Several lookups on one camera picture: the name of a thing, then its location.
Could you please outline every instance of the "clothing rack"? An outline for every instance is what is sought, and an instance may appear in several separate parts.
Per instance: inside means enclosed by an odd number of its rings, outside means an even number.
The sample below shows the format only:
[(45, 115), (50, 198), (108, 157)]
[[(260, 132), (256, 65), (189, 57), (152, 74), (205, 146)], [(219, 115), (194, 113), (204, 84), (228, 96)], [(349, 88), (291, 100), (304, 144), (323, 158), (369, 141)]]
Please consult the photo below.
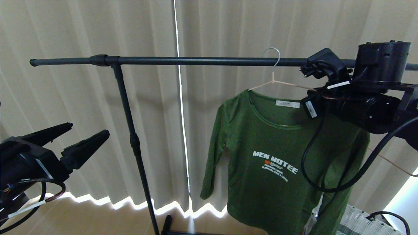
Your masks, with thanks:
[[(355, 60), (343, 59), (347, 68), (354, 68)], [(143, 64), (143, 65), (217, 65), (217, 66), (274, 66), (277, 58), (233, 58), (233, 57), (127, 57), (127, 56), (108, 56), (95, 55), (85, 58), (60, 58), (60, 59), (31, 59), (32, 66), (40, 65), (60, 65), (60, 64), (93, 64), (97, 66), (110, 66), (113, 69), (120, 98), (122, 99), (123, 109), (126, 116), (126, 122), (129, 128), (130, 144), (134, 153), (138, 170), (140, 173), (142, 186), (144, 188), (145, 198), (148, 204), (148, 210), (151, 216), (155, 235), (160, 235), (157, 220), (151, 202), (151, 194), (148, 187), (147, 176), (145, 174), (144, 164), (141, 156), (140, 140), (136, 134), (132, 113), (129, 106), (125, 83), (123, 81), (123, 64)], [(303, 66), (306, 58), (281, 58), (277, 66)], [(406, 70), (418, 71), (418, 64), (407, 64)], [(167, 215), (164, 222), (161, 235), (197, 235), (197, 233), (173, 232), (170, 231), (172, 217)]]

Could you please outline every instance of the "curtain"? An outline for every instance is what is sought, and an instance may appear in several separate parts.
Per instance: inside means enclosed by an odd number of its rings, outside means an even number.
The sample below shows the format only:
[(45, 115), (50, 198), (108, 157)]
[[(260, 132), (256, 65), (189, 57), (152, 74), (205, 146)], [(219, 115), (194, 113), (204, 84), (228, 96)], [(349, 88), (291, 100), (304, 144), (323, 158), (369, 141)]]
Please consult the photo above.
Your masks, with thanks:
[[(31, 58), (176, 56), (171, 1), (2, 1), (1, 137), (65, 122), (73, 130), (46, 145), (64, 147), (102, 129), (109, 140), (66, 181), (76, 197), (145, 201), (117, 83), (109, 67), (32, 67)], [(189, 207), (176, 66), (122, 66), (155, 207)], [(40, 189), (28, 190), (30, 196)]]
[[(418, 2), (411, 1), (176, 1), (180, 56), (260, 57), (276, 47), (282, 57), (306, 58), (329, 47), (344, 59), (355, 59), (357, 46), (368, 41), (411, 41), (409, 63), (418, 62)], [(268, 57), (277, 57), (269, 50)], [(211, 203), (222, 210), (227, 201), (227, 159), (215, 174), (215, 189), (199, 198), (209, 140), (217, 108), (247, 88), (271, 79), (271, 67), (182, 66), (186, 142), (193, 210)], [(276, 80), (308, 87), (325, 79), (304, 78), (296, 67), (278, 67)], [(416, 83), (413, 72), (403, 82)], [(306, 91), (285, 85), (256, 89), (264, 95), (301, 99)], [(401, 93), (389, 92), (401, 97)], [(373, 135), (373, 149), (383, 135)], [(417, 152), (394, 138), (382, 155), (409, 172), (418, 166)], [(408, 175), (376, 159), (353, 187), (349, 203), (367, 212), (382, 210)]]
[[(282, 57), (306, 58), (329, 47), (340, 58), (355, 59), (359, 44), (393, 39), (411, 41), (408, 63), (418, 63), (417, 35), (415, 0), (5, 0), (0, 2), (0, 138), (72, 122), (72, 131), (46, 146), (59, 156), (63, 147), (108, 129), (110, 139), (71, 174), (68, 191), (76, 197), (109, 196), (112, 203), (130, 196), (140, 204), (145, 197), (112, 70), (93, 65), (34, 68), (29, 59), (177, 56), (177, 49), (180, 56), (259, 57), (271, 46)], [(277, 53), (269, 50), (265, 56)], [(244, 89), (268, 81), (272, 68), (124, 65), (122, 69), (155, 207), (177, 201), (183, 210), (189, 208), (187, 159), (193, 210), (206, 203), (222, 210), (227, 202), (227, 159), (217, 169), (212, 197), (199, 198), (216, 110)], [(295, 67), (275, 71), (276, 79), (284, 82), (308, 87), (325, 82), (304, 78)], [(405, 72), (403, 82), (416, 83), (415, 77), (416, 73)], [(303, 89), (277, 84), (256, 91), (290, 99), (306, 95)], [(373, 135), (370, 149), (382, 137)], [(381, 154), (410, 172), (418, 166), (417, 152), (401, 139), (394, 138)], [(407, 179), (377, 158), (353, 187), (349, 203), (368, 213), (381, 210)], [(28, 190), (29, 196), (39, 192), (36, 187)]]

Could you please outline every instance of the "tan floor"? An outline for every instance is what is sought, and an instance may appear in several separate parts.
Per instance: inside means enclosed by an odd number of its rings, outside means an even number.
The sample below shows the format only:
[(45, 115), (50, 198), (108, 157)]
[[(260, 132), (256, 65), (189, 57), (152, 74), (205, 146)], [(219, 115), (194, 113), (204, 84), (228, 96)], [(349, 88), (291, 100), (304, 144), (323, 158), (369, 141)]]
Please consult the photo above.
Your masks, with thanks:
[[(217, 218), (211, 212), (206, 212), (191, 221), (184, 218), (176, 209), (165, 215), (157, 216), (159, 229), (163, 228), (166, 215), (173, 216), (171, 230), (181, 232), (267, 235), (261, 229), (246, 226), (228, 214)], [(7, 227), (20, 218), (17, 216), (7, 221), (2, 228)], [(26, 222), (5, 235), (90, 235), (90, 234), (138, 234), (152, 235), (148, 209), (135, 210), (130, 204), (119, 209), (113, 209), (110, 204), (98, 206), (91, 201), (74, 202), (71, 198), (63, 198), (42, 205)]]

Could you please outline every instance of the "hanger hook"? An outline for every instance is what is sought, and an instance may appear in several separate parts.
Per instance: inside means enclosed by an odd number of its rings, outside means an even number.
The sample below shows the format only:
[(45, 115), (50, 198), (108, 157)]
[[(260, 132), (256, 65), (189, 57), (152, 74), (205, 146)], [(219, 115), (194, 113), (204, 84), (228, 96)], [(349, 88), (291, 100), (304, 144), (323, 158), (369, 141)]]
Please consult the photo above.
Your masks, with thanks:
[(277, 64), (279, 63), (279, 61), (280, 61), (280, 51), (279, 51), (279, 49), (277, 49), (277, 48), (275, 48), (275, 47), (269, 47), (269, 48), (267, 48), (267, 49), (265, 49), (265, 50), (263, 51), (263, 53), (262, 53), (261, 57), (263, 57), (263, 56), (264, 56), (264, 53), (265, 53), (267, 50), (269, 50), (269, 49), (275, 49), (275, 50), (277, 51), (277, 53), (279, 53), (279, 58), (277, 59), (277, 62), (274, 64), (273, 69), (272, 69), (272, 73), (271, 73), (271, 82), (272, 82), (272, 83), (275, 83), (275, 80), (274, 80), (274, 68), (276, 67), (276, 65), (277, 65)]

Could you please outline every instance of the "green long-sleeve t-shirt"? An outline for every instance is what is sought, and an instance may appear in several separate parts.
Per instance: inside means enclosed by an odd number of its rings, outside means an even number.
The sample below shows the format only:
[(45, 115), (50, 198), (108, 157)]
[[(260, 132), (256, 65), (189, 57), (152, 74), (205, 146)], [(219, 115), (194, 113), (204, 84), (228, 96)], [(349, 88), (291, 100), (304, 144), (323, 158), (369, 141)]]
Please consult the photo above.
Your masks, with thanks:
[[(200, 197), (213, 192), (219, 158), (229, 157), (228, 213), (270, 235), (297, 235), (321, 192), (300, 171), (302, 154), (320, 118), (309, 119), (297, 100), (245, 90), (219, 107)], [(334, 188), (360, 168), (369, 133), (329, 114), (305, 162), (318, 185)], [(350, 189), (325, 193), (310, 234), (335, 234)]]

